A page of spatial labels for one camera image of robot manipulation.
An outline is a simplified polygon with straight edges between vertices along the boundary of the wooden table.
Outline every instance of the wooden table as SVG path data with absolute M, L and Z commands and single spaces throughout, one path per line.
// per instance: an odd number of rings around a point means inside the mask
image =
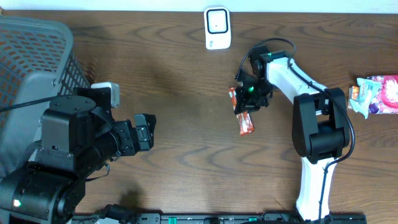
M 256 131 L 240 137 L 228 96 L 242 56 L 261 39 L 293 40 L 298 65 L 345 92 L 358 77 L 398 74 L 397 15 L 231 13 L 231 47 L 216 51 L 205 48 L 200 12 L 5 15 L 65 23 L 90 78 L 120 85 L 115 118 L 156 114 L 154 148 L 123 157 L 111 164 L 110 176 L 88 183 L 79 212 L 109 203 L 165 213 L 291 210 L 301 177 L 291 139 L 292 105 L 276 91 L 270 107 L 252 114 Z M 333 174 L 331 211 L 363 212 L 368 223 L 397 223 L 398 115 L 349 116 L 356 149 Z

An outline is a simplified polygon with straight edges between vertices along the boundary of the pink package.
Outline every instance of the pink package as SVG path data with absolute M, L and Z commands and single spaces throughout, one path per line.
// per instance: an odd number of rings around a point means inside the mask
M 381 83 L 381 89 L 369 105 L 369 112 L 398 114 L 398 75 L 375 75 L 368 79 Z

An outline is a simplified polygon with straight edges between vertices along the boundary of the plastic basket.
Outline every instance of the plastic basket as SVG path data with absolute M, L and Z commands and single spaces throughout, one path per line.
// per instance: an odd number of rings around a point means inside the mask
M 60 22 L 0 16 L 0 107 L 89 87 L 72 45 L 70 29 Z M 13 170 L 27 145 L 40 139 L 47 107 L 0 114 L 0 178 Z

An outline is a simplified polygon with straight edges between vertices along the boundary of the white wall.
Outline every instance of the white wall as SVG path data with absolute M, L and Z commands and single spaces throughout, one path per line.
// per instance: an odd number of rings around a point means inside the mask
M 398 13 L 398 0 L 1 0 L 4 9 Z

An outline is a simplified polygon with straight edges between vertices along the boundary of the black square outline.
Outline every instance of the black square outline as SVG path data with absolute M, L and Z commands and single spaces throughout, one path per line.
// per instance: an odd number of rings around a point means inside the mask
M 210 32 L 209 29 L 209 12 L 211 11 L 224 11 L 225 12 L 225 24 L 226 24 L 226 30 L 223 32 Z M 226 32 L 228 32 L 228 14 L 226 12 L 225 9 L 210 9 L 209 11 L 206 12 L 206 18 L 207 18 L 207 32 L 209 32 L 209 34 L 225 34 Z

